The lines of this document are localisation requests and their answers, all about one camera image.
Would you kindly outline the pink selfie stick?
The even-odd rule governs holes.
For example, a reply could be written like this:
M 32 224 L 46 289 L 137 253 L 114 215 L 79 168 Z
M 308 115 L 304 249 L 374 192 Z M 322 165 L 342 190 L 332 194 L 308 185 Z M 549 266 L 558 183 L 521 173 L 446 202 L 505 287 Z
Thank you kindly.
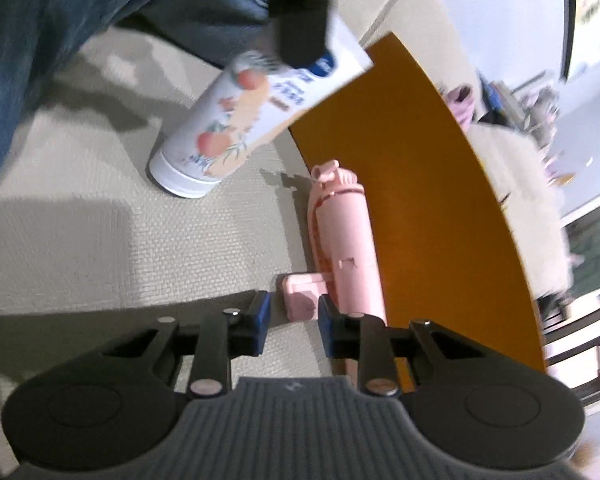
M 344 316 L 385 321 L 370 213 L 358 176 L 336 159 L 311 170 L 308 229 L 315 270 L 289 274 L 280 288 L 291 322 L 317 320 L 326 356 L 332 355 L 332 320 L 321 315 L 326 296 Z

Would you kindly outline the beige cushion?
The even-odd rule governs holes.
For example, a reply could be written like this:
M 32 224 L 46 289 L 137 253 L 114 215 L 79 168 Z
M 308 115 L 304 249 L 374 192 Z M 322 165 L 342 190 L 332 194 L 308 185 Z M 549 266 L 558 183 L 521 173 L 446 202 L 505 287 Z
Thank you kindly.
M 471 125 L 466 138 L 500 203 L 534 298 L 570 289 L 572 271 L 562 228 L 562 196 L 550 185 L 535 142 L 501 126 Z

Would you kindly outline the beige sofa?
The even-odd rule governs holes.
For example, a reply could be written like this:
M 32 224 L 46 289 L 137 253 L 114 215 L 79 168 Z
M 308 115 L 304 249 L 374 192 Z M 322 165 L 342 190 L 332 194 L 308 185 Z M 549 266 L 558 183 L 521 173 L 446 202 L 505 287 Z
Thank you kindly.
M 202 200 L 145 170 L 269 21 L 268 0 L 0 0 L 0 414 L 15 385 L 136 324 L 306 270 L 289 136 Z M 0 422 L 0 479 L 15 464 Z

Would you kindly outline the orange cardboard box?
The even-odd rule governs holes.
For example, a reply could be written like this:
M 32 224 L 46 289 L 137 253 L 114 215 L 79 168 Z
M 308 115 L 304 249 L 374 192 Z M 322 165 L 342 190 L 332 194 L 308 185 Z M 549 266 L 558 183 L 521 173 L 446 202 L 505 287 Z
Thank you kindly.
M 434 321 L 544 370 L 536 307 L 501 206 L 436 87 L 397 36 L 291 129 L 308 167 L 365 188 L 389 323 Z

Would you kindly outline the white peach lotion tube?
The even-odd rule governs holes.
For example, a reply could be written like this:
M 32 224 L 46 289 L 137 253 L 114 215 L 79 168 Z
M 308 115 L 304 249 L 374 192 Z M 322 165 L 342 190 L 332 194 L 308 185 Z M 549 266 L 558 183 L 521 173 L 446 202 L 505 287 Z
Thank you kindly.
M 325 52 L 308 67 L 284 64 L 272 44 L 260 39 L 202 92 L 161 142 L 148 171 L 176 196 L 205 196 L 259 146 L 372 66 L 337 13 L 329 15 Z

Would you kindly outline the pink garment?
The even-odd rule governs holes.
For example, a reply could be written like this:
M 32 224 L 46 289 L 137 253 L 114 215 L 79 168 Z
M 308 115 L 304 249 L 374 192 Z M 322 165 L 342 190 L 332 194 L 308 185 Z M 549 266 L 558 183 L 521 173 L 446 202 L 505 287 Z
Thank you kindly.
M 468 84 L 462 84 L 443 95 L 443 101 L 449 107 L 460 128 L 466 130 L 472 120 L 476 109 L 476 97 L 474 90 Z

